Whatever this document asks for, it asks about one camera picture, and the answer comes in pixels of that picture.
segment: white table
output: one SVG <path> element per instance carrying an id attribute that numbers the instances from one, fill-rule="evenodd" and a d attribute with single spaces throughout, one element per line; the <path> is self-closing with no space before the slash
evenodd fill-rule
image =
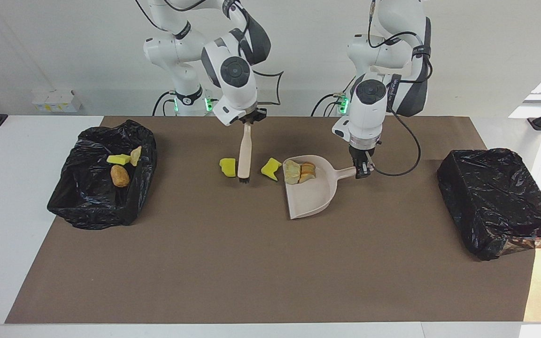
<path id="1" fill-rule="evenodd" d="M 46 204 L 62 163 L 102 117 L 10 116 L 0 127 L 0 337 L 517 338 L 522 323 L 302 323 L 240 325 L 3 325 L 54 220 Z"/>

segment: brown table mat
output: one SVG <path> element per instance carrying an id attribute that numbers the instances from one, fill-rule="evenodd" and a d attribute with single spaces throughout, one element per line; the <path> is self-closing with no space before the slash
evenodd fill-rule
<path id="1" fill-rule="evenodd" d="M 159 151 L 141 215 L 103 231 L 56 218 L 6 323 L 523 321 L 534 252 L 477 261 L 438 189 L 450 150 L 485 147 L 470 119 L 406 119 L 423 146 L 418 169 L 342 180 L 324 212 L 289 221 L 283 183 L 259 169 L 301 154 L 350 166 L 348 145 L 331 135 L 335 119 L 255 124 L 253 177 L 240 184 L 218 161 L 238 157 L 241 124 L 131 118 L 154 132 Z M 414 162 L 393 117 L 382 139 L 380 169 Z"/>

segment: sponge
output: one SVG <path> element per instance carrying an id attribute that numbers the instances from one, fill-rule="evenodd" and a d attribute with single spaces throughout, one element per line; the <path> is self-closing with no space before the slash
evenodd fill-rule
<path id="1" fill-rule="evenodd" d="M 275 171 L 277 171 L 281 167 L 281 163 L 273 158 L 270 158 L 268 162 L 262 167 L 261 172 L 265 175 L 270 177 L 271 179 L 275 181 L 277 180 L 277 176 L 275 176 Z"/>
<path id="2" fill-rule="evenodd" d="M 131 162 L 131 157 L 125 154 L 108 156 L 108 163 L 125 165 Z"/>
<path id="3" fill-rule="evenodd" d="M 223 158 L 219 165 L 224 175 L 227 177 L 235 177 L 237 174 L 235 172 L 235 163 L 237 161 L 234 158 Z"/>

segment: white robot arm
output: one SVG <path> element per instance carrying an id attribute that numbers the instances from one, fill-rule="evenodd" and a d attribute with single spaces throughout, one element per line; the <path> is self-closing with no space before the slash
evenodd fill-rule
<path id="1" fill-rule="evenodd" d="M 191 27 L 184 15 L 164 0 L 148 0 L 152 19 L 170 33 L 161 38 L 148 38 L 143 45 L 146 58 L 171 73 L 180 115 L 204 115 L 208 105 L 197 72 L 185 62 L 201 58 L 206 40 Z"/>
<path id="2" fill-rule="evenodd" d="M 146 57 L 172 73 L 179 111 L 205 111 L 202 88 L 195 70 L 185 62 L 202 60 L 212 83 L 223 90 L 214 113 L 228 126 L 238 119 L 260 121 L 266 116 L 257 107 L 257 86 L 251 65 L 268 57 L 271 41 L 239 0 L 148 0 L 153 21 L 171 37 L 149 38 Z M 208 44 L 180 12 L 219 9 L 237 26 Z"/>
<path id="3" fill-rule="evenodd" d="M 421 112 L 431 72 L 431 23 L 420 0 L 373 0 L 369 17 L 369 34 L 356 35 L 348 45 L 358 79 L 350 91 L 348 115 L 332 129 L 349 143 L 358 179 L 373 170 L 370 156 L 380 144 L 385 113 L 408 117 Z M 371 28 L 384 37 L 370 36 Z M 374 67 L 401 69 L 411 60 L 408 77 L 378 73 Z"/>
<path id="4" fill-rule="evenodd" d="M 266 117 L 266 110 L 258 109 L 258 88 L 251 65 L 266 60 L 271 41 L 239 0 L 219 0 L 221 3 L 224 15 L 238 28 L 206 44 L 201 54 L 208 77 L 223 90 L 213 111 L 226 126 L 237 120 L 257 122 Z"/>

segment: black trash bag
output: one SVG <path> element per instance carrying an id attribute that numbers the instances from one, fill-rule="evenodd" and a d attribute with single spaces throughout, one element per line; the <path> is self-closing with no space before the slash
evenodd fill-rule
<path id="1" fill-rule="evenodd" d="M 130 163 L 124 166 L 131 178 L 129 186 L 114 186 L 108 156 L 130 154 L 139 146 L 142 149 L 137 166 Z M 86 129 L 62 167 L 47 209 L 80 229 L 130 225 L 146 202 L 156 163 L 152 131 L 133 120 L 116 128 Z"/>
<path id="2" fill-rule="evenodd" d="M 438 181 L 464 245 L 479 259 L 541 248 L 541 191 L 515 152 L 453 150 Z"/>

